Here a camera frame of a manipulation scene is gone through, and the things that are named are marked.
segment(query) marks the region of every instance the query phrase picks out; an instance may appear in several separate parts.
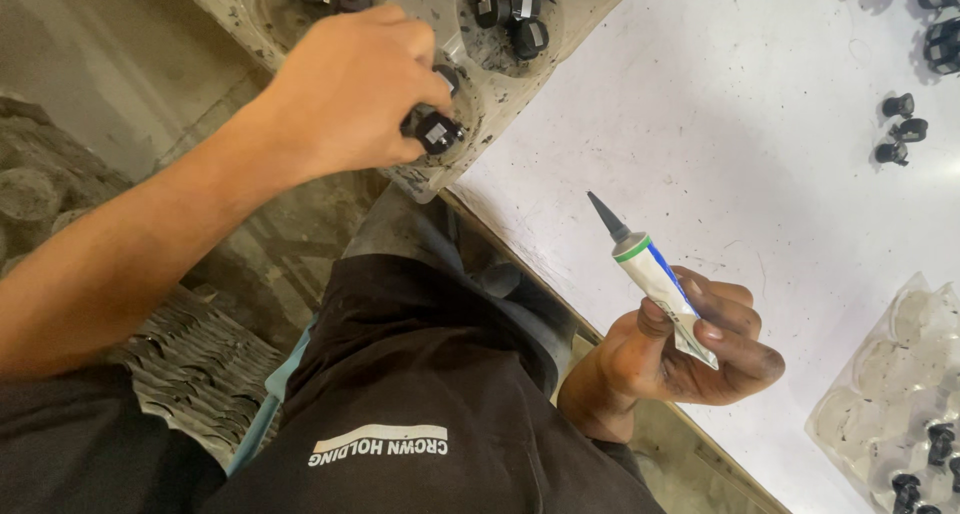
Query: plastic packaging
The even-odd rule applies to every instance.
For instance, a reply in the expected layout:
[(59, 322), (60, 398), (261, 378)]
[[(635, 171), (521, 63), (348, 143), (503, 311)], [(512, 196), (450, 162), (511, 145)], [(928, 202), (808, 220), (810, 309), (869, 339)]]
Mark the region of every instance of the plastic packaging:
[(915, 274), (806, 421), (878, 513), (960, 513), (958, 313)]

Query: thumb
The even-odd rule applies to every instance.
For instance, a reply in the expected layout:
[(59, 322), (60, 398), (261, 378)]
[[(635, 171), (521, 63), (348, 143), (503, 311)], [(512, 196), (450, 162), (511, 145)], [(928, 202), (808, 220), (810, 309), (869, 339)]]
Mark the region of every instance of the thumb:
[(654, 300), (645, 298), (640, 304), (640, 312), (636, 314), (636, 327), (640, 332), (653, 341), (662, 341), (673, 333), (673, 321)]
[[(633, 325), (623, 328), (629, 333), (623, 334), (611, 362), (612, 371), (628, 381), (650, 380), (660, 372), (663, 347), (673, 333), (673, 321), (653, 300), (643, 299), (640, 304), (635, 314), (625, 315), (617, 321), (618, 324), (626, 322), (635, 315)], [(619, 329), (618, 324), (614, 324), (611, 332)]]

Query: dirty hand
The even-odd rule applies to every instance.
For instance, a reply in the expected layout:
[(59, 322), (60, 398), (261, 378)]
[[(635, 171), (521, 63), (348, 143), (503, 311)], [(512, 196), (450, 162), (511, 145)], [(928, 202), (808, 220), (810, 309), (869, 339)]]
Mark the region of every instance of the dirty hand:
[(673, 267), (701, 319), (694, 335), (720, 362), (714, 371), (674, 346), (674, 326), (651, 300), (620, 317), (597, 347), (607, 384), (633, 398), (726, 405), (755, 394), (784, 374), (784, 358), (757, 341), (761, 316), (746, 287), (710, 281)]
[(417, 103), (449, 111), (431, 72), (434, 32), (396, 5), (319, 21), (270, 86), (223, 127), (259, 148), (244, 159), (288, 186), (341, 171), (389, 167), (424, 154), (401, 136)]

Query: black shirt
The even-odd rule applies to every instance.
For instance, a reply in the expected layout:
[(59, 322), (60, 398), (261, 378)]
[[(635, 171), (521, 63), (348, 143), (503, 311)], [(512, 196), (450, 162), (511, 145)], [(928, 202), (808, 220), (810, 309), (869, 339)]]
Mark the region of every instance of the black shirt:
[(623, 445), (545, 394), (557, 371), (495, 306), (410, 259), (335, 264), (283, 425), (230, 480), (100, 367), (0, 387), (0, 500), (24, 512), (660, 514)]

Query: glue tube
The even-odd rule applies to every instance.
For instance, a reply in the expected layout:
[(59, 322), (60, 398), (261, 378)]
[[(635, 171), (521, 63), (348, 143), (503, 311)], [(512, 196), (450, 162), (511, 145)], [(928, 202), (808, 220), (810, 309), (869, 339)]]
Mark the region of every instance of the glue tube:
[(700, 315), (690, 305), (690, 300), (677, 281), (677, 275), (654, 246), (650, 235), (645, 232), (630, 232), (630, 228), (624, 225), (606, 204), (597, 199), (593, 192), (586, 194), (600, 214), (609, 236), (616, 242), (613, 246), (613, 260), (673, 321), (676, 347), (718, 370), (720, 365), (714, 352), (701, 345), (693, 335), (693, 324), (700, 319)]

